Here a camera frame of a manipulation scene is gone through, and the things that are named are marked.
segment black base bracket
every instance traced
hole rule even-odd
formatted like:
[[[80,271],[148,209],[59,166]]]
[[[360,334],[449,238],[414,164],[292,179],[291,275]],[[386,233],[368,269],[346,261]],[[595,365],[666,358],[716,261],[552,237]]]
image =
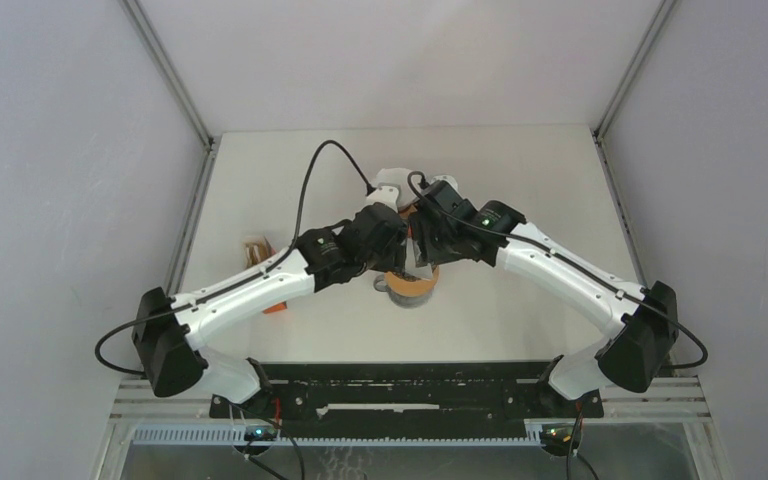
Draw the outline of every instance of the black base bracket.
[[[262,364],[270,401],[244,404],[279,416],[297,437],[473,439],[524,436],[525,419],[604,416],[601,398],[585,405],[546,402],[537,380],[549,362],[443,364]],[[374,409],[359,409],[374,405]],[[224,398],[211,418],[240,418]]]

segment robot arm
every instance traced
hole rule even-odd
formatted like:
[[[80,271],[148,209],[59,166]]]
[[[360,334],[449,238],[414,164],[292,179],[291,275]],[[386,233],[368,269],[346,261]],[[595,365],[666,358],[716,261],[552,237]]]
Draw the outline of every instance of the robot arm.
[[[208,342],[272,305],[346,283],[367,269],[389,271],[403,263],[407,226],[381,199],[340,222],[339,233],[332,227],[308,230],[290,249],[215,285],[172,299],[160,288],[143,295],[138,316],[162,315],[135,326],[132,335],[154,394],[168,397],[196,387],[242,403],[267,386],[256,361],[227,357]]]
[[[603,335],[558,357],[541,379],[566,400],[609,384],[645,392],[678,338],[675,292],[651,291],[591,265],[507,205],[481,210],[445,181],[428,185],[409,221],[419,264],[483,261],[522,275],[578,310]]]

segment white table surface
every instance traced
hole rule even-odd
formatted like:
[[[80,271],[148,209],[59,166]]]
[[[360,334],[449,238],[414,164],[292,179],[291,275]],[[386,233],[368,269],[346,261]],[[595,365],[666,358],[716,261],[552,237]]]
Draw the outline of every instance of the white table surface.
[[[406,167],[455,176],[477,208],[496,199],[555,241],[633,279],[634,269],[590,132],[583,125],[226,133],[199,220],[183,291],[238,273],[242,239],[285,246],[308,161],[341,142],[371,179]],[[336,148],[320,156],[302,231],[351,218],[364,188]],[[441,267],[430,301],[407,310],[369,272],[228,329],[210,346],[266,362],[545,360],[599,338],[572,308],[527,279],[462,261]]]

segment metal frame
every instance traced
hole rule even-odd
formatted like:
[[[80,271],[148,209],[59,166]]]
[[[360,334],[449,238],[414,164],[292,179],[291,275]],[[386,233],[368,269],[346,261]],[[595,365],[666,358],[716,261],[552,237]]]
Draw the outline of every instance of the metal frame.
[[[169,272],[166,275],[166,282],[163,284],[164,291],[172,295],[181,290],[181,283],[184,281],[184,273],[187,270],[187,262],[190,259],[190,250],[193,248],[193,240],[196,235],[199,219],[201,218],[204,200],[207,197],[207,187],[210,185],[210,178],[213,175],[213,166],[216,164],[216,155],[219,153],[220,142],[213,142],[210,150],[205,153],[201,168],[199,169],[196,184],[193,187],[190,204],[184,218],[181,232],[178,236],[178,242],[175,245],[175,251],[172,254],[172,260],[169,264]]]
[[[184,117],[186,117],[190,126],[193,127],[193,131],[199,137],[205,149],[209,149],[211,143],[213,143],[210,132],[207,130],[201,115],[199,115],[193,99],[184,87],[184,82],[181,81],[181,77],[175,70],[172,60],[169,59],[166,49],[163,48],[160,37],[157,36],[157,32],[154,30],[151,21],[149,21],[142,4],[139,0],[119,0],[119,3],[143,41],[143,45],[149,56],[151,56],[151,60],[160,71],[160,75],[166,82],[166,86],[169,87],[170,93],[172,93],[175,101],[181,107]]]
[[[599,125],[594,130],[594,136],[597,144],[605,138],[605,134],[611,127],[614,119],[622,106],[623,101],[628,96],[628,92],[631,86],[634,84],[634,80],[643,68],[646,59],[652,53],[655,47],[655,42],[660,38],[664,31],[664,26],[670,19],[675,7],[681,0],[661,0],[661,4],[658,5],[658,9],[655,11],[655,15],[652,17],[652,21],[649,22],[649,26],[646,28],[646,33],[643,34],[643,38],[640,40],[640,44],[637,46],[634,55],[631,57],[631,61],[626,67],[625,73],[620,80],[617,89],[614,91],[614,95],[611,97],[611,101],[608,102],[608,106],[605,109],[605,113],[602,114]]]
[[[637,276],[637,281],[641,285],[649,285],[646,281],[646,265],[643,263],[643,258],[640,255],[640,242],[637,240],[638,236],[634,231],[634,225],[631,221],[631,217],[626,211],[626,201],[616,181],[616,174],[608,160],[608,155],[603,147],[604,140],[598,140],[596,134],[593,134],[593,142],[596,146],[596,153],[599,155],[599,160],[602,163],[602,171],[605,174],[605,181],[608,184],[608,190],[611,192],[611,198],[614,201],[614,209],[617,212],[617,218],[620,220],[620,226],[623,230],[623,237],[625,238],[625,244],[628,248],[628,252],[631,254],[631,264],[634,267],[634,273]]]
[[[645,394],[635,394],[619,387],[600,391],[603,418],[588,419],[588,424],[664,424],[681,423],[700,478],[728,478],[721,474],[714,425],[704,393],[695,377],[657,378]],[[173,398],[156,398],[146,380],[123,380],[108,419],[104,441],[99,449],[93,478],[118,480],[131,445],[244,445],[245,426],[264,425],[257,420],[245,423],[208,416],[211,395],[184,392]],[[475,438],[464,440],[360,440],[351,438],[301,438],[300,446],[522,446],[540,447],[538,433],[545,425],[569,424],[571,418],[534,418],[523,422],[522,436],[515,438]],[[289,445],[287,440],[257,442],[258,445]]]

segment black cable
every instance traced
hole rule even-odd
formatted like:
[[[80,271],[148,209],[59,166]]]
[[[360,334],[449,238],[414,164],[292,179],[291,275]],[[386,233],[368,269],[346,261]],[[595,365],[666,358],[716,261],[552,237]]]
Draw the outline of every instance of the black cable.
[[[508,238],[508,239],[512,239],[512,240],[517,240],[517,241],[520,241],[520,242],[527,243],[529,245],[533,245],[533,246],[537,247],[538,249],[540,249],[541,251],[543,251],[544,253],[546,253],[548,255],[554,256],[555,258],[557,258],[558,260],[561,260],[565,264],[569,265],[570,267],[572,267],[573,269],[575,269],[576,271],[578,271],[582,275],[584,275],[587,278],[593,280],[599,286],[601,286],[602,288],[604,288],[604,289],[608,290],[609,292],[611,292],[611,294],[619,293],[620,290],[618,288],[614,287],[613,285],[611,285],[608,281],[606,281],[605,279],[599,277],[598,275],[596,275],[595,273],[591,272],[590,270],[588,270],[584,266],[579,265],[577,262],[575,262],[571,258],[567,257],[566,255],[563,255],[563,254],[558,253],[558,252],[553,252],[552,248],[547,246],[547,245],[544,245],[544,244],[542,244],[542,243],[540,243],[540,242],[538,242],[536,240],[533,240],[531,238],[526,238],[526,237],[523,237],[523,236],[520,236],[520,235],[516,235],[516,234],[513,234],[513,233],[495,232],[493,230],[481,227],[479,225],[473,225],[473,224],[471,224],[471,223],[469,223],[469,222],[467,222],[465,220],[462,220],[462,219],[452,215],[451,213],[449,213],[449,212],[447,212],[447,211],[445,211],[445,210],[443,210],[441,208],[438,208],[437,205],[434,205],[434,203],[432,203],[430,200],[428,200],[428,198],[426,198],[425,195],[423,195],[419,190],[417,190],[416,186],[413,184],[413,181],[412,181],[413,177],[415,177],[415,176],[419,176],[421,178],[421,182],[422,183],[426,183],[425,174],[424,173],[416,171],[416,170],[411,172],[411,173],[409,173],[408,174],[408,187],[410,187],[410,189],[413,192],[413,194],[416,195],[416,197],[420,201],[424,202],[426,205],[430,206],[431,208],[437,210],[438,212],[443,214],[445,217],[448,217],[451,220],[454,220],[454,221],[456,221],[458,223],[466,225],[466,226],[472,228],[473,230],[477,230],[477,231],[482,232],[482,233],[486,233],[486,234],[489,234],[489,235],[496,235],[496,236],[499,236],[499,237],[504,237],[504,238]],[[629,301],[637,304],[638,306],[641,306],[641,307],[643,307],[643,308],[653,312],[655,315],[661,317],[666,322],[670,323],[672,326],[674,326],[677,329],[679,329],[679,331],[681,331],[682,333],[687,335],[687,338],[689,338],[693,343],[696,344],[696,346],[699,348],[699,351],[702,353],[702,355],[700,356],[699,360],[696,360],[695,362],[680,363],[680,364],[676,364],[676,365],[664,365],[664,366],[661,367],[662,370],[682,370],[682,369],[686,369],[686,368],[695,368],[695,367],[698,367],[698,366],[700,366],[700,365],[702,365],[702,364],[704,364],[705,362],[708,361],[708,348],[705,347],[705,344],[702,343],[702,341],[699,340],[699,338],[696,335],[694,335],[693,332],[688,330],[687,327],[685,327],[684,325],[680,324],[679,322],[673,320],[672,318],[668,317],[667,315],[664,314],[664,312],[658,310],[657,308],[655,308],[655,307],[653,307],[651,305],[648,305],[646,303],[643,303],[643,301],[638,299],[638,298],[632,297],[632,296],[630,296],[628,294],[624,295],[623,298],[626,298]]]
[[[319,146],[313,152],[313,156],[310,159],[310,163],[308,163],[307,172],[305,172],[304,181],[302,181],[302,190],[299,193],[299,206],[298,206],[298,210],[296,212],[296,227],[295,227],[295,229],[293,231],[293,239],[290,241],[290,246],[287,247],[287,251],[285,251],[283,255],[281,255],[277,260],[275,260],[275,262],[269,264],[263,271],[259,271],[259,272],[255,273],[254,275],[251,275],[249,277],[246,277],[246,278],[240,280],[237,283],[234,283],[234,284],[229,285],[227,287],[221,288],[221,289],[219,289],[219,290],[217,290],[215,292],[211,292],[211,293],[209,293],[209,294],[207,294],[207,295],[205,295],[203,297],[200,297],[200,298],[196,299],[196,305],[201,305],[203,303],[206,303],[206,302],[208,302],[208,301],[210,301],[210,300],[212,300],[212,299],[214,299],[216,297],[222,296],[222,295],[230,292],[231,290],[240,288],[243,285],[246,285],[246,284],[252,282],[253,280],[261,278],[264,275],[264,273],[263,273],[264,271],[266,273],[271,272],[277,266],[281,265],[281,263],[284,260],[286,260],[287,257],[290,256],[291,253],[293,253],[293,249],[296,247],[296,243],[299,240],[299,231],[301,230],[301,226],[302,226],[302,211],[304,209],[304,199],[305,199],[305,194],[307,193],[307,184],[310,181],[310,174],[313,172],[313,167],[314,167],[314,165],[316,165],[316,160],[319,158],[319,153],[322,152],[322,149],[327,147],[328,145],[336,146],[337,148],[339,148],[346,155],[346,157],[349,159],[349,162],[351,162],[352,166],[355,167],[355,170],[358,172],[358,175],[360,175],[361,180],[363,180],[363,182],[366,184],[366,193],[367,193],[367,195],[369,195],[370,193],[372,193],[375,190],[375,188],[373,188],[372,185],[369,183],[369,180],[367,180],[366,175],[364,175],[363,172],[361,171],[361,169],[358,166],[357,162],[355,161],[354,157],[352,157],[352,155],[348,152],[348,150],[346,150],[346,148],[344,146],[340,145],[335,140],[325,140],[324,142],[319,144]],[[335,224],[332,227],[333,228],[337,228],[338,226],[341,226],[341,223],[342,222],[338,222],[337,224]],[[111,330],[111,331],[107,332],[106,334],[104,334],[104,336],[101,337],[98,340],[98,342],[96,342],[96,344],[95,344],[95,358],[96,358],[96,360],[98,360],[98,362],[101,363],[102,365],[104,365],[105,367],[107,367],[107,368],[109,368],[111,370],[115,370],[117,372],[127,373],[129,375],[139,375],[139,376],[145,375],[145,372],[142,372],[140,370],[131,370],[130,368],[120,367],[118,365],[115,365],[115,364],[110,363],[109,361],[107,361],[107,359],[105,359],[102,356],[102,354],[101,354],[101,347],[102,347],[102,345],[104,345],[104,343],[107,340],[109,340],[112,336],[116,335],[117,333],[121,332],[122,330],[126,330],[128,328],[131,328],[133,326],[136,326],[136,325],[139,325],[139,324],[142,324],[142,323],[150,322],[151,320],[163,317],[165,315],[169,315],[170,313],[182,312],[182,311],[187,310],[188,308],[191,308],[191,307],[192,307],[192,305],[183,305],[181,307],[178,307],[178,308],[172,310],[171,312],[160,313],[160,314],[156,314],[156,315],[149,315],[147,317],[140,317],[140,318],[138,318],[136,320],[131,320],[130,322],[123,323],[122,325],[119,325],[118,327],[116,327],[113,330]]]
[[[576,453],[575,456],[578,457],[579,460],[581,460],[581,463],[583,463],[588,470],[590,470],[590,474],[593,475],[593,479],[599,480],[599,474],[596,473],[596,469],[593,468],[593,465],[590,465],[590,462],[588,462],[587,459],[584,458],[584,455],[582,455],[581,452],[579,452],[579,453]]]
[[[310,163],[308,163],[307,166],[307,172],[305,172],[305,178],[304,181],[302,181],[302,191],[299,193],[299,207],[296,211],[296,228],[293,231],[293,239],[290,240],[290,246],[287,247],[287,251],[284,252],[283,255],[281,255],[278,260],[275,260],[275,263],[272,263],[271,265],[268,265],[264,271],[257,272],[256,274],[246,277],[242,280],[240,280],[237,283],[233,283],[231,285],[228,285],[225,288],[221,288],[215,292],[212,292],[208,295],[205,295],[199,299],[196,300],[196,305],[200,305],[206,302],[209,302],[210,300],[213,300],[216,297],[220,297],[222,295],[225,295],[226,293],[236,290],[243,285],[246,285],[247,283],[251,282],[252,280],[258,279],[262,276],[264,276],[265,273],[271,272],[273,269],[275,269],[278,265],[281,265],[281,263],[287,259],[287,257],[290,256],[291,253],[293,253],[293,249],[296,248],[296,243],[299,240],[299,233],[302,228],[302,211],[304,210],[304,199],[305,194],[307,193],[307,184],[310,181],[310,174],[313,173],[313,167],[316,165],[316,160],[319,159],[319,153],[322,152],[322,149],[327,147],[328,145],[334,145],[340,150],[343,151],[344,154],[346,154],[346,157],[348,157],[349,162],[351,162],[352,166],[355,167],[355,170],[357,170],[358,174],[360,175],[360,178],[363,180],[363,182],[366,184],[366,193],[369,195],[372,193],[375,189],[372,187],[372,185],[369,183],[369,180],[366,179],[366,176],[361,172],[360,167],[358,167],[357,162],[355,162],[355,159],[351,156],[351,154],[346,150],[345,147],[340,145],[334,140],[325,140],[321,144],[319,144],[318,147],[316,147],[316,150],[313,152],[313,156],[310,158]]]
[[[340,220],[339,222],[335,223],[334,225],[328,225],[325,228],[327,228],[328,230],[337,230],[338,228],[343,228],[346,225],[351,225],[351,224],[352,224],[351,220],[349,220],[348,218],[344,218],[343,220]]]
[[[246,410],[245,408],[243,408],[243,407],[241,407],[241,406],[239,406],[239,405],[237,405],[235,403],[232,403],[231,401],[228,401],[228,404],[229,405],[233,405],[237,410],[240,411],[240,413],[248,416],[249,418],[254,418],[256,420],[260,420],[262,422],[266,422],[266,423],[272,425],[273,427],[275,427],[277,430],[280,430],[281,433],[284,436],[286,436],[288,440],[290,440],[290,443],[293,444],[293,450],[295,450],[296,457],[298,457],[298,459],[299,459],[299,470],[302,472],[301,480],[305,479],[305,467],[304,467],[304,457],[302,457],[302,449],[299,447],[299,444],[296,443],[296,439],[293,438],[292,435],[287,433],[287,430],[285,430],[284,427],[279,425],[278,422],[275,422],[275,421],[270,420],[268,418],[259,417],[259,416],[255,415],[255,414],[251,413],[250,411]],[[260,466],[261,468],[266,467],[266,465],[258,465],[258,466]],[[267,471],[269,471],[269,473],[272,473],[274,476],[276,476],[276,478],[282,478],[282,479],[284,478],[284,477],[278,476],[277,472],[273,473],[274,470],[270,469],[270,470],[267,470]]]
[[[113,330],[105,333],[104,336],[102,336],[98,340],[98,342],[96,342],[96,344],[95,344],[95,359],[98,360],[98,362],[101,363],[102,365],[104,365],[105,367],[107,367],[107,368],[109,368],[111,370],[115,370],[117,372],[127,373],[129,375],[138,375],[138,376],[145,375],[145,372],[142,372],[140,370],[131,370],[130,368],[120,367],[119,365],[114,365],[114,364],[110,363],[109,361],[107,361],[107,359],[104,358],[104,356],[101,355],[101,346],[104,345],[104,342],[109,340],[110,337],[116,335],[117,333],[121,332],[122,330],[127,330],[127,329],[129,329],[131,327],[134,327],[134,326],[137,326],[137,325],[139,325],[141,323],[150,322],[150,321],[152,321],[154,319],[157,319],[157,318],[160,318],[160,317],[164,317],[164,316],[169,315],[169,314],[175,314],[175,313],[178,313],[178,312],[183,312],[184,310],[186,310],[188,308],[190,308],[190,305],[183,305],[183,306],[180,306],[180,307],[178,307],[176,309],[173,309],[170,312],[163,312],[163,313],[158,313],[158,314],[155,314],[155,315],[149,315],[147,317],[141,317],[141,318],[138,318],[136,320],[131,320],[130,322],[123,323],[122,325],[119,325],[118,327],[114,328]]]
[[[260,460],[258,460],[256,458],[252,457],[251,455],[248,455],[246,457],[246,460],[251,462],[251,463],[253,463],[253,464],[255,464],[255,465],[257,465],[258,467],[260,467],[261,470],[263,470],[264,472],[272,475],[273,477],[277,478],[278,480],[290,480],[287,477],[285,477],[284,475],[281,475],[280,473],[276,472],[275,470],[272,470],[272,468],[270,468],[268,465],[266,465],[265,463],[261,462]]]
[[[581,422],[584,420],[584,407],[587,405],[587,403],[590,401],[591,396],[588,395],[586,398],[582,399],[581,401],[581,410],[578,412],[578,416],[575,417],[575,423],[572,424],[572,433],[570,433],[570,446],[569,451],[567,452],[567,458],[566,458],[566,465],[567,465],[567,480],[572,479],[572,450],[573,445],[575,444],[575,434],[578,430],[581,429]],[[581,448],[581,442],[578,442],[578,447]]]

